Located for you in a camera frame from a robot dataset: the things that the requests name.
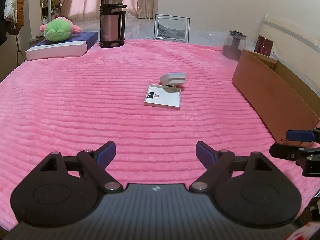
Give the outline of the green pink plush toy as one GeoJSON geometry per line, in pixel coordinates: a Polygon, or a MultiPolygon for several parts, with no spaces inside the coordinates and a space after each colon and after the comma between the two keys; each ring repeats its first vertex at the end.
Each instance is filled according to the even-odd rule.
{"type": "Polygon", "coordinates": [[[80,34],[82,29],[67,18],[58,17],[48,24],[40,26],[40,31],[44,33],[44,37],[48,41],[62,42],[69,39],[72,34],[80,34]]]}

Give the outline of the plastic wrapped headboard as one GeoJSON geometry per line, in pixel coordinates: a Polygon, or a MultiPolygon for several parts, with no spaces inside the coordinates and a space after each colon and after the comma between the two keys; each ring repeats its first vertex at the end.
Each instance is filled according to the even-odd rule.
{"type": "Polygon", "coordinates": [[[262,16],[255,25],[257,35],[273,41],[271,55],[319,89],[319,33],[271,15],[262,16]]]}

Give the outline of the brown hanging coat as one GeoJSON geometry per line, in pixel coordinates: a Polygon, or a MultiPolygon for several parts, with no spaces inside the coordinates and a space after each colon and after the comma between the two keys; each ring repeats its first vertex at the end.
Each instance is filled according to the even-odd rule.
{"type": "Polygon", "coordinates": [[[24,2],[25,0],[17,0],[17,23],[9,30],[10,35],[18,35],[21,28],[24,26],[24,2]]]}

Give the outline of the white plastic tray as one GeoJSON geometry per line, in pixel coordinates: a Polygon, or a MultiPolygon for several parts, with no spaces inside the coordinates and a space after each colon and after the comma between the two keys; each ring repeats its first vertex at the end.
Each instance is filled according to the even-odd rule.
{"type": "Polygon", "coordinates": [[[144,105],[180,108],[181,89],[178,87],[150,84],[144,99],[144,105]]]}

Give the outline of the white puffer jacket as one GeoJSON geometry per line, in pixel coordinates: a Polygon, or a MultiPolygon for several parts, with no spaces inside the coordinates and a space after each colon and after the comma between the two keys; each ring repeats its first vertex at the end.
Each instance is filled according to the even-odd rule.
{"type": "Polygon", "coordinates": [[[5,0],[4,19],[14,24],[17,23],[17,0],[5,0]]]}

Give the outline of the maroon insulated food jar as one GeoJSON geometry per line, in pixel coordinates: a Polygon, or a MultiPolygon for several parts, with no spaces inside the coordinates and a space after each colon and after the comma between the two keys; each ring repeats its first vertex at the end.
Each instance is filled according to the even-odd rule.
{"type": "Polygon", "coordinates": [[[265,55],[265,56],[270,56],[272,47],[273,47],[273,41],[259,35],[255,45],[254,52],[265,55]]]}

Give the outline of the grey white small container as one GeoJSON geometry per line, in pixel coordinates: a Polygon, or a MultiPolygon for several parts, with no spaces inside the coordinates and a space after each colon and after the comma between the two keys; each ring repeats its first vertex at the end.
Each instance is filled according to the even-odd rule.
{"type": "Polygon", "coordinates": [[[168,73],[159,78],[163,86],[178,86],[186,81],[185,73],[168,73]]]}

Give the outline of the brown cardboard box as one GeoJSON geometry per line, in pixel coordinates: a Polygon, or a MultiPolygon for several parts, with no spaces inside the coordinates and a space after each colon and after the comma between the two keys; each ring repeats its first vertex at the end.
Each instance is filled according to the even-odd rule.
{"type": "Polygon", "coordinates": [[[319,127],[319,93],[282,62],[243,50],[232,83],[259,114],[277,143],[311,146],[287,139],[290,129],[319,127]]]}

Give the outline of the wooden bookshelf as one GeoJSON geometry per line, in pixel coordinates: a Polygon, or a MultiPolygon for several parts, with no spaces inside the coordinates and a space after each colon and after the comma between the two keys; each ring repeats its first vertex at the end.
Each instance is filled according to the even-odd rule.
{"type": "Polygon", "coordinates": [[[40,0],[41,1],[41,17],[42,24],[48,24],[61,16],[60,0],[40,0]]]}

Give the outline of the framed landscape picture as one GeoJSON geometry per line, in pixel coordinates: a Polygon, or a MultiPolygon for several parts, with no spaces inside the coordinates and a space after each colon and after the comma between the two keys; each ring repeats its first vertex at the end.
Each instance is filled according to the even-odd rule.
{"type": "Polygon", "coordinates": [[[188,43],[189,31],[190,18],[161,14],[155,15],[154,40],[188,43]]]}

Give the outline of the white blue flat box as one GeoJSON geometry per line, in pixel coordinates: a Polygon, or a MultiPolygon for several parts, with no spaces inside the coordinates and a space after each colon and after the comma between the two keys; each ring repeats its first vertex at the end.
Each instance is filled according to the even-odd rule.
{"type": "Polygon", "coordinates": [[[48,58],[78,57],[84,55],[98,40],[98,32],[72,34],[68,40],[50,42],[42,40],[25,53],[28,61],[48,58]]]}

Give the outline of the pink ribbed blanket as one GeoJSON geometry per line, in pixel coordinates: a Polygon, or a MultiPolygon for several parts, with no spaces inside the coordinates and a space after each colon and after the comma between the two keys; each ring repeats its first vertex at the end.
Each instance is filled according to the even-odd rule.
{"type": "Polygon", "coordinates": [[[233,86],[237,63],[220,47],[153,40],[93,46],[73,58],[26,61],[1,82],[1,227],[10,195],[49,153],[74,156],[116,143],[107,171],[122,184],[192,183],[204,172],[195,146],[268,154],[274,143],[233,86]],[[150,84],[185,73],[181,107],[144,105],[150,84]]]}

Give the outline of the glass jar green lid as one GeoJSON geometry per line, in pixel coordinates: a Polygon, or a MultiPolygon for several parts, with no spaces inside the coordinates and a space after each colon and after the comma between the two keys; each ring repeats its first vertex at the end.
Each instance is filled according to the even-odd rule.
{"type": "Polygon", "coordinates": [[[239,61],[242,51],[246,48],[247,36],[230,30],[223,44],[222,54],[228,59],[239,61]]]}

